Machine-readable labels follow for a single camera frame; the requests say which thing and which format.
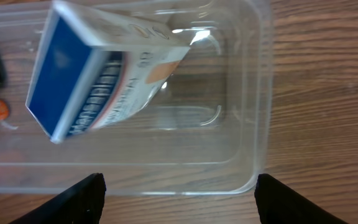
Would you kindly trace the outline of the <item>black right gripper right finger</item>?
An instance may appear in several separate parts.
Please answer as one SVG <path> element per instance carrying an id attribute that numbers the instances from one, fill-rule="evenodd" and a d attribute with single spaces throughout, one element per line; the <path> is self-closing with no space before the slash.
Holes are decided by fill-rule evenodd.
<path id="1" fill-rule="evenodd" d="M 269 174 L 260 174 L 254 197 L 261 224 L 346 224 Z"/>

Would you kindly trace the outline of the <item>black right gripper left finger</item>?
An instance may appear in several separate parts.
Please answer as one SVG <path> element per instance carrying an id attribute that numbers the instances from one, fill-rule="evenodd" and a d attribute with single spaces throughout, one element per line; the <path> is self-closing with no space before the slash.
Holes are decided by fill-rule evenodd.
<path id="1" fill-rule="evenodd" d="M 105 194 L 104 176 L 94 173 L 17 218 L 13 224 L 99 224 Z"/>

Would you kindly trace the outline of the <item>white and blue box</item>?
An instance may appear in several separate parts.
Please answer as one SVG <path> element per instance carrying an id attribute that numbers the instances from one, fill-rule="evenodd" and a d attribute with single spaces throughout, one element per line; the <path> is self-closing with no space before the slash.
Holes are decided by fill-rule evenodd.
<path id="1" fill-rule="evenodd" d="M 54 1 L 26 107 L 51 142 L 142 110 L 190 46 L 162 23 Z"/>

